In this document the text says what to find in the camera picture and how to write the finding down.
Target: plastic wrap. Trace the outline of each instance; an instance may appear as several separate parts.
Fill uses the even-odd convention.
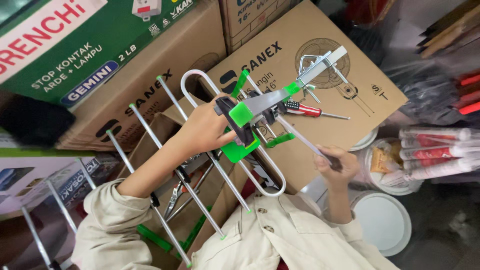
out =
[[[407,96],[400,111],[421,123],[449,125],[465,117],[451,105],[459,100],[453,81],[432,61],[416,61],[383,70]]]

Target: screwdriver handle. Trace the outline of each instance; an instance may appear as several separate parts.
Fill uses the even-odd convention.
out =
[[[322,110],[320,108],[314,108],[310,106],[305,106],[300,102],[288,100],[285,102],[285,107],[287,112],[294,114],[303,114],[307,116],[319,117],[322,115]]]

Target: hand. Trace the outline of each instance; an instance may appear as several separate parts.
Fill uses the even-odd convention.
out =
[[[357,157],[354,154],[348,153],[345,150],[336,147],[322,147],[318,146],[318,149],[332,157],[336,157],[342,163],[342,172],[337,172],[330,168],[328,161],[321,157],[315,156],[314,163],[317,170],[324,177],[325,185],[329,192],[345,192],[347,190],[348,183],[358,173],[360,165],[357,161]]]
[[[224,96],[227,94],[221,93],[210,103],[195,108],[183,127],[169,140],[176,142],[187,157],[220,148],[233,141],[236,136],[234,131],[223,133],[228,125],[227,119],[223,115],[218,116],[213,109],[215,100]]]

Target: beige jacket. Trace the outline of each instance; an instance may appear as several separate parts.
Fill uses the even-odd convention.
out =
[[[119,180],[85,199],[89,214],[80,224],[72,261],[80,269],[153,270],[152,255],[136,225],[152,218],[149,199],[121,196]],[[375,246],[362,241],[360,224],[324,220],[306,195],[247,198],[253,210],[238,207],[225,222],[220,240],[212,235],[192,255],[194,270],[276,270],[280,258],[290,270],[397,269]]]

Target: person's left hand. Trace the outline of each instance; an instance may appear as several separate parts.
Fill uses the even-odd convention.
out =
[[[188,157],[220,148],[233,141],[236,136],[233,130],[223,133],[228,121],[225,116],[218,116],[213,109],[216,105],[215,100],[224,96],[228,96],[228,94],[221,93],[210,103],[195,108],[187,122],[171,138],[177,143],[177,147],[185,151]]]

